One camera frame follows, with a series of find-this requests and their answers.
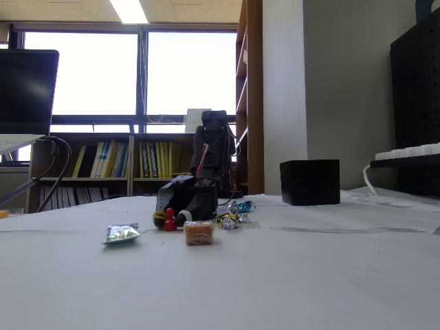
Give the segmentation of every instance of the window frame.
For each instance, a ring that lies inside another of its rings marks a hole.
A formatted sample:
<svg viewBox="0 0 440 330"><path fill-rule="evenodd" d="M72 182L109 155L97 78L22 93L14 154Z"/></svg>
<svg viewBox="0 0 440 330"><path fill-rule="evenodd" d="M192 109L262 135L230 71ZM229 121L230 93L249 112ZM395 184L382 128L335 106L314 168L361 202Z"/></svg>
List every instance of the window frame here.
<svg viewBox="0 0 440 330"><path fill-rule="evenodd" d="M123 25L118 23L13 23L10 26L10 49L22 49L26 32L61 32L93 34L137 34L137 84L135 115L53 115L54 125L128 125L130 133L139 125L139 133L146 132L148 124L182 125L185 115L164 115L160 123L146 114L148 85L149 32L237 33L238 25L230 24L153 24ZM236 123L236 116L229 115L228 122Z"/></svg>

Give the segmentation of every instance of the computer monitor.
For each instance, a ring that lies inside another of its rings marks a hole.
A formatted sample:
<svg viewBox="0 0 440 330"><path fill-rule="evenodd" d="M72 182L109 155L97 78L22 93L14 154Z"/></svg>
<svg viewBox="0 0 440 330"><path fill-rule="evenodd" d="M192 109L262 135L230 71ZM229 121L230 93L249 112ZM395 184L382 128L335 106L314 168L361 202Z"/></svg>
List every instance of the computer monitor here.
<svg viewBox="0 0 440 330"><path fill-rule="evenodd" d="M0 49L0 134L49 135L56 50Z"/></svg>

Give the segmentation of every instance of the blue candy wrapper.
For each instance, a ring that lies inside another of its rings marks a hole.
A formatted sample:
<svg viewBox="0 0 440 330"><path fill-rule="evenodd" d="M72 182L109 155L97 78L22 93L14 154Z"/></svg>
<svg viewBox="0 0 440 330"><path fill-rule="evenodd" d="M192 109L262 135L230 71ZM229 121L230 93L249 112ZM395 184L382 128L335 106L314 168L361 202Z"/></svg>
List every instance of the blue candy wrapper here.
<svg viewBox="0 0 440 330"><path fill-rule="evenodd" d="M238 204L236 201L229 205L229 211L234 214L247 214L251 211L252 206L256 208L256 205L253 201L245 201L244 203Z"/></svg>

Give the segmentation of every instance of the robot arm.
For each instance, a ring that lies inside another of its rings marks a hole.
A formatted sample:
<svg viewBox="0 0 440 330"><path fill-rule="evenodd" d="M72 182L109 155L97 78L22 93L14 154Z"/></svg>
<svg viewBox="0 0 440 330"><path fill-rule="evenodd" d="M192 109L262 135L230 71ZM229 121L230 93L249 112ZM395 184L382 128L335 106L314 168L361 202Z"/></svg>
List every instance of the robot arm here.
<svg viewBox="0 0 440 330"><path fill-rule="evenodd" d="M234 139L230 135L226 111L205 111L203 126L199 126L194 137L195 155L192 158L192 175L181 175L159 190L156 212L168 208L176 214L189 211L195 221L211 220L217 215L219 193L230 191L229 177L223 175L231 169L231 155L235 154ZM205 145L208 150L202 159ZM203 162L199 179L195 177L197 165ZM177 226L183 226L186 218L178 216ZM156 227L163 228L163 217L155 217Z"/></svg>

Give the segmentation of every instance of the black pegboard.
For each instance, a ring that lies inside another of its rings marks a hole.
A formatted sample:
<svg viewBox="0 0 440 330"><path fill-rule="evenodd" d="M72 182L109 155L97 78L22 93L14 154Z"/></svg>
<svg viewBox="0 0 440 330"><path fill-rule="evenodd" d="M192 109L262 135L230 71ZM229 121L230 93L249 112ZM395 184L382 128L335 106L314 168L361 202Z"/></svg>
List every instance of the black pegboard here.
<svg viewBox="0 0 440 330"><path fill-rule="evenodd" d="M440 143L440 8L391 45L396 147ZM439 166L399 169L399 187L440 196Z"/></svg>

